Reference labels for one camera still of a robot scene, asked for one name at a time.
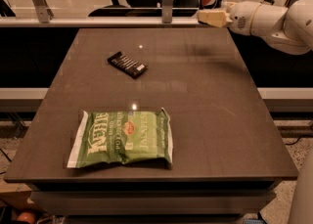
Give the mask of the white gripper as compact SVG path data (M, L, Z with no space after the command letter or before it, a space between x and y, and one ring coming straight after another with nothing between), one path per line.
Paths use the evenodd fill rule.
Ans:
M254 15L259 8L258 2L225 2L224 10L198 10L198 22L205 23L215 27L225 27L237 34L249 36Z

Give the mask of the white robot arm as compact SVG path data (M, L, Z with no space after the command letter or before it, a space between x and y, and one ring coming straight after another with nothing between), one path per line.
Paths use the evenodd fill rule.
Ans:
M227 2L223 8L199 9L197 18L199 23L259 37L284 53L301 55L313 49L313 0L297 0L288 8ZM288 224L313 224L313 150L300 168Z

